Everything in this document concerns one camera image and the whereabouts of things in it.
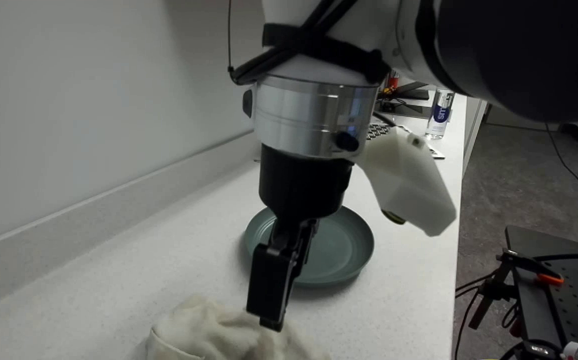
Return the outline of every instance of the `smartwater bottle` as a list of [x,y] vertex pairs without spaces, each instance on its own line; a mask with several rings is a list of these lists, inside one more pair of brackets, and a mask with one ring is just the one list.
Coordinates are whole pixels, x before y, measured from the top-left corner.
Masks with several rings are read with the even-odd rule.
[[451,115],[451,105],[454,103],[455,92],[449,89],[435,89],[431,116],[426,124],[424,136],[430,140],[442,139],[447,129],[447,120]]

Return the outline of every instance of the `white cloth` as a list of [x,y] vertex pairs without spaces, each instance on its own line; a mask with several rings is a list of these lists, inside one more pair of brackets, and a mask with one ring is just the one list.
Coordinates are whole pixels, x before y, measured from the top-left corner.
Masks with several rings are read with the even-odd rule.
[[193,295],[151,328],[147,360],[330,360],[285,321],[280,333],[245,311]]

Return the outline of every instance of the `countertop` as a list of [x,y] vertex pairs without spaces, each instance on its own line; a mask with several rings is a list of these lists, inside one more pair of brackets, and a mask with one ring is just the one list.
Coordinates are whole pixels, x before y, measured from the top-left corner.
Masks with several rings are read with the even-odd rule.
[[[433,141],[458,219],[466,104],[456,96],[444,139]],[[258,177],[251,161],[1,299],[0,359],[143,359],[151,325],[191,294],[243,309],[241,235],[264,207]],[[359,168],[344,205],[371,227],[373,257],[351,283],[295,289],[287,321],[333,359],[450,359],[458,219],[438,237],[391,223]]]

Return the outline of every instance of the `gray carpet floor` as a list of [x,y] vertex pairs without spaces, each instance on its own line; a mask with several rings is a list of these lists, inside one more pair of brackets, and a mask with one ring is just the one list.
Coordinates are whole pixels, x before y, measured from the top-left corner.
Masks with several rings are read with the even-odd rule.
[[[553,136],[578,175],[578,142],[565,134]],[[578,241],[578,182],[559,161],[546,132],[483,124],[462,180],[458,285],[498,266],[495,255],[506,244],[506,225]],[[471,297],[456,299],[454,346]],[[497,359],[518,342],[500,326],[509,307],[497,301],[479,330],[465,326],[459,360]]]

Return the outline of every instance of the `black strap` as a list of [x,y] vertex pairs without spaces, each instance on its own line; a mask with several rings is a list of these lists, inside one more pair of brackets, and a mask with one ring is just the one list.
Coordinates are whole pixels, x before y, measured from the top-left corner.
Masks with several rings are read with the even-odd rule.
[[383,61],[380,50],[365,51],[348,42],[314,35],[312,31],[299,27],[266,23],[262,32],[262,45],[281,44],[308,57],[361,73],[372,84],[382,81],[391,71],[391,67]]

